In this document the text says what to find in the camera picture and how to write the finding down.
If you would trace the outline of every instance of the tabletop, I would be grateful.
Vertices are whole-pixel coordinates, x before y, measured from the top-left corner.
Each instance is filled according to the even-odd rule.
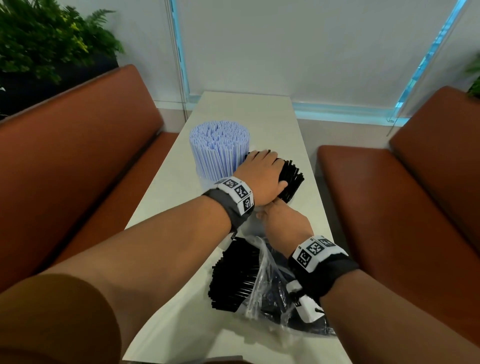
[[[272,149],[305,181],[289,203],[308,217],[315,234],[333,239],[290,98],[204,92],[127,228],[204,192],[195,171],[190,130],[205,121],[236,121],[250,131],[250,150]],[[291,334],[215,310],[207,296],[216,248],[190,281],[145,324],[124,360],[182,363],[241,355],[251,363],[350,363],[337,338]]]

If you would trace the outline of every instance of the plastic bag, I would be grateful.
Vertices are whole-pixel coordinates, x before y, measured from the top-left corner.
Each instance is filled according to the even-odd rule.
[[[295,276],[288,268],[287,259],[258,236],[247,236],[245,239],[260,249],[260,268],[253,291],[243,303],[246,306],[242,309],[244,315],[254,320],[266,318],[284,329],[318,335],[334,335],[335,332],[329,326],[325,315],[319,314],[318,316],[321,317],[310,323],[304,322],[300,317],[300,308],[297,306],[301,304],[299,300],[294,301],[287,290],[289,283],[292,282],[295,285],[296,282]],[[305,299],[314,302],[306,296],[300,301],[304,302]]]

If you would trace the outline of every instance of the potted plant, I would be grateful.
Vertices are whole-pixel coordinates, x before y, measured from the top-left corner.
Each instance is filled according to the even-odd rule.
[[[477,58],[467,67],[466,72],[480,73],[480,54],[478,54]],[[470,96],[480,98],[480,76],[475,80],[467,93]]]
[[[122,45],[103,28],[110,12],[0,0],[0,120],[118,67]]]

